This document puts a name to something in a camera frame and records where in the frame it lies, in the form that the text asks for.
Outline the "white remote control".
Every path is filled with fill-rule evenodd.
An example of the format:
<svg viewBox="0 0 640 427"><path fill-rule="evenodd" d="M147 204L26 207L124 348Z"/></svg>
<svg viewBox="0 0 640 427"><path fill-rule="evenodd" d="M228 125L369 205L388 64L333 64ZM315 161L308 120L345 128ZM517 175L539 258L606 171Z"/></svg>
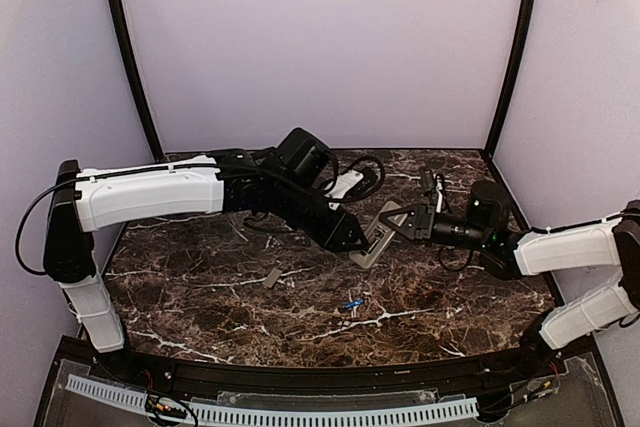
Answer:
<svg viewBox="0 0 640 427"><path fill-rule="evenodd" d="M349 253L350 259L359 267L363 269L370 269L377 263L383 252L392 242L396 232L383 224L380 221L380 217L383 213L399 208L400 205L395 201L386 202L365 230L365 235L369 242L368 247L364 250Z"/></svg>

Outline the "grey battery cover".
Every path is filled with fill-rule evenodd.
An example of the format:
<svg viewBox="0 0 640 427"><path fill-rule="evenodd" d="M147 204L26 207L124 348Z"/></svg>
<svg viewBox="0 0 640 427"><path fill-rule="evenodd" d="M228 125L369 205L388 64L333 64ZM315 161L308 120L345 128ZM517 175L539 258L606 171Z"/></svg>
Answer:
<svg viewBox="0 0 640 427"><path fill-rule="evenodd" d="M275 284L277 283L277 281L279 280L280 276L282 275L282 271L278 268L273 268L269 274L267 275L267 277L264 279L263 285L267 288L267 289L272 289Z"/></svg>

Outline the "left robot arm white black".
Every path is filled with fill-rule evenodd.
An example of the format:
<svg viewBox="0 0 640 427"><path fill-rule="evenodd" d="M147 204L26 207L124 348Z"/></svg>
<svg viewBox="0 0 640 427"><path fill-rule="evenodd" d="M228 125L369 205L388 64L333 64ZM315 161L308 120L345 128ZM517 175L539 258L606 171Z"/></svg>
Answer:
<svg viewBox="0 0 640 427"><path fill-rule="evenodd" d="M336 166L331 149L302 128L255 152L217 150L106 170L65 161L55 184L41 194L51 204L39 273L61 287L97 352L119 351L126 335L94 260L93 232L164 215L266 213L330 252L360 250L367 238L344 206L362 174L335 172L324 189L314 186L326 167Z"/></svg>

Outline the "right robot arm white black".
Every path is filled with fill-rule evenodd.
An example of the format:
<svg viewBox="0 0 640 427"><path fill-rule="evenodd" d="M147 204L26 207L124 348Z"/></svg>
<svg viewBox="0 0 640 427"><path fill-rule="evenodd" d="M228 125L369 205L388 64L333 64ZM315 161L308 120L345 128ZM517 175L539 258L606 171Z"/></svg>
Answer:
<svg viewBox="0 0 640 427"><path fill-rule="evenodd" d="M508 227L511 198L500 184L472 185L462 217L430 203L385 211L380 222L407 240L480 254L485 270L501 280L545 272L613 266L619 273L581 297L543 315L530 333L557 351L572 341L627 317L639 316L639 202L604 218L556 228Z"/></svg>

